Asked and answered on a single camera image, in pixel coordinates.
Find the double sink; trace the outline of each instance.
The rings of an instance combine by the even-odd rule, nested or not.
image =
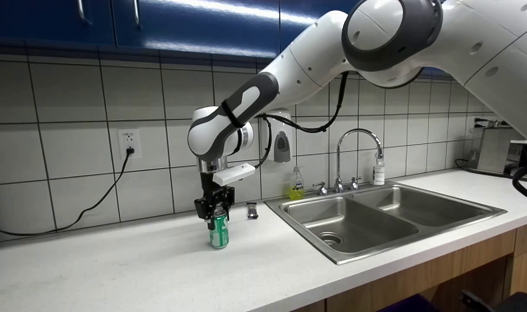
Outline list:
[[[346,264],[504,214],[405,186],[266,205],[334,264]]]

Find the white robotic arm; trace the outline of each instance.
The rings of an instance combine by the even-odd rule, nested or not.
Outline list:
[[[527,137],[527,0],[365,0],[350,14],[327,13],[218,108],[194,115],[188,148],[202,201],[211,201],[197,203],[199,217],[211,219],[223,198],[211,200],[221,191],[213,174],[247,143],[254,115],[298,104],[343,71],[400,87],[426,66],[452,75]]]

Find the kitchen sink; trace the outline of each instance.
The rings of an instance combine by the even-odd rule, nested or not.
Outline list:
[[[405,186],[266,203],[334,264],[346,264],[504,210]]]

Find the upper cabinet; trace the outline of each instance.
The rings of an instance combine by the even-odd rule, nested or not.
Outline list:
[[[280,0],[280,49],[329,11],[351,13],[360,0]]]
[[[109,0],[0,0],[0,44],[114,45]]]
[[[279,0],[114,0],[116,44],[133,49],[273,58]]]

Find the backsplash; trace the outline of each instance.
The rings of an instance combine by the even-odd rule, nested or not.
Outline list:
[[[121,129],[138,130],[142,158],[130,162],[117,188],[74,229],[194,210],[201,186],[185,143],[192,111],[218,104],[265,63],[0,54],[0,229],[38,233],[71,224],[114,182],[123,162]],[[334,80],[289,108],[296,122],[325,123],[338,85]],[[494,115],[454,82],[417,80],[383,91],[353,75],[338,122],[317,136],[294,132],[294,158],[265,163],[237,184],[237,203],[280,198],[296,165],[306,188],[332,186],[336,143],[353,127],[384,143],[386,177],[450,169],[468,149],[476,117]],[[253,146],[228,163],[258,162],[258,122],[253,127]],[[341,151],[341,179],[369,181],[372,141],[346,137]]]

